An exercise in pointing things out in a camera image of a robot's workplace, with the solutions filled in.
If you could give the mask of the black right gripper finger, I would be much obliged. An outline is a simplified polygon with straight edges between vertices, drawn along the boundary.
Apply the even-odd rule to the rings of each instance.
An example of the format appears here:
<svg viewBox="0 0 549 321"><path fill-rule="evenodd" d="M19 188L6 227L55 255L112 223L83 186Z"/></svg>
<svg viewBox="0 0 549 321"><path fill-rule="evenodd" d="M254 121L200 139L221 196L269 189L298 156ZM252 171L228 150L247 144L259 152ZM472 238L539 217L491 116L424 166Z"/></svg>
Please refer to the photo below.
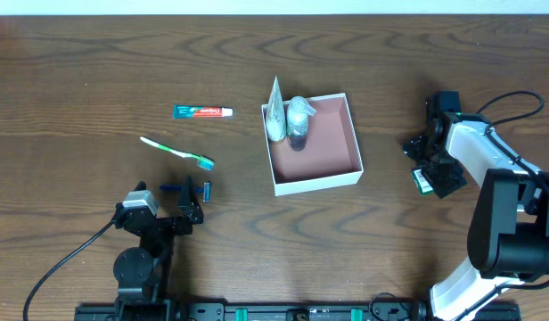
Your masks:
<svg viewBox="0 0 549 321"><path fill-rule="evenodd" d="M426 161L429 138L421 133L402 144L404 154L413 161Z"/></svg>
<svg viewBox="0 0 549 321"><path fill-rule="evenodd" d="M447 197L467 184L463 172L458 163L422 167L422 174L439 199Z"/></svg>

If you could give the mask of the green white soap bar box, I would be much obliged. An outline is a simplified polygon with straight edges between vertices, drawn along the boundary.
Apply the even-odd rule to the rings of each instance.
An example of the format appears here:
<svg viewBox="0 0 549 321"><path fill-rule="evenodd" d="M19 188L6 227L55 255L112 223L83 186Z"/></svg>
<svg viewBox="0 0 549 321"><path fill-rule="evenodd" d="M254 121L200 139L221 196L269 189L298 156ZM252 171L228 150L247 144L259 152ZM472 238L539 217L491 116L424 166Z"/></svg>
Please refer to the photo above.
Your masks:
<svg viewBox="0 0 549 321"><path fill-rule="evenodd" d="M434 192L434 189L426 176L423 175L422 169L414 169L412 178L420 195L426 195Z"/></svg>

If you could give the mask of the white Pantene conditioner tube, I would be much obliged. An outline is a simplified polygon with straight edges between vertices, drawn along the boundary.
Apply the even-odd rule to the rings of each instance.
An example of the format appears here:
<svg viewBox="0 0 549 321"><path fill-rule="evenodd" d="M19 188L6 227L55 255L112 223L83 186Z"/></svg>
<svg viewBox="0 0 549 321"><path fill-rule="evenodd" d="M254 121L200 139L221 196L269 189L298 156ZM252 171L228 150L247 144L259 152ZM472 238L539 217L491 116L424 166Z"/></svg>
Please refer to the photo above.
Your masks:
<svg viewBox="0 0 549 321"><path fill-rule="evenodd" d="M265 125L267 137L271 141L280 142L286 137L286 116L278 77L274 78L269 95Z"/></svg>

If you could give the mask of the clear purple soap pump bottle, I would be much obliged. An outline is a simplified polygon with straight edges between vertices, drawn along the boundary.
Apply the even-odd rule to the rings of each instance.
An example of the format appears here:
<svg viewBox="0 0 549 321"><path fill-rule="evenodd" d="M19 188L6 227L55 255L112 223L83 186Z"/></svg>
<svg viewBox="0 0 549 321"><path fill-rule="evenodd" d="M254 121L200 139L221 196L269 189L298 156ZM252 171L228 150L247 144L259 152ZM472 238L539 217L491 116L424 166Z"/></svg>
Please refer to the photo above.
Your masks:
<svg viewBox="0 0 549 321"><path fill-rule="evenodd" d="M287 137L291 149L300 152L305 148L308 132L308 121L316 110L302 96L291 99L286 113Z"/></svg>

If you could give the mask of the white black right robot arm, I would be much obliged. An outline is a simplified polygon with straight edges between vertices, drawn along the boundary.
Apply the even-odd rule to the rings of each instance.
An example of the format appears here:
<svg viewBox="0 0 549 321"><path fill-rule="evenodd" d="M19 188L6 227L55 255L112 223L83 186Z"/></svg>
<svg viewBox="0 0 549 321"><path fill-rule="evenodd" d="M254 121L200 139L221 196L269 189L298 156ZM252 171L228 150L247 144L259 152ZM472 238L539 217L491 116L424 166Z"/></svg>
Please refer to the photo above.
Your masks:
<svg viewBox="0 0 549 321"><path fill-rule="evenodd" d="M407 316L519 320L519 307L498 297L549 287L549 172L516 153L481 111L462 111L456 91L431 95L425 107L426 128L402 146L416 163L412 177L419 193L444 198L465 185L465 173L480 192L466 258Z"/></svg>

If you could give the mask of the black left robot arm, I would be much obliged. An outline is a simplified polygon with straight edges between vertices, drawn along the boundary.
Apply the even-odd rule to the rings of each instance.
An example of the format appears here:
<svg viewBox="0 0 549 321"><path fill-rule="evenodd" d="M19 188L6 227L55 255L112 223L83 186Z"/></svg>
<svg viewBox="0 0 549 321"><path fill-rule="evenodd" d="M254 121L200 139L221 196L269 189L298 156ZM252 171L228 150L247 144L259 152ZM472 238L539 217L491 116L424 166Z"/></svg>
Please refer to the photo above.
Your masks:
<svg viewBox="0 0 549 321"><path fill-rule="evenodd" d="M143 181L116 205L111 222L117 229L138 236L140 243L121 252L113 265L119 283L115 320L169 321L182 317L179 304L167 296L167 287L175 238L191 234L193 226L204 219L190 177L184 181L177 207L179 215L159 218L159 204Z"/></svg>

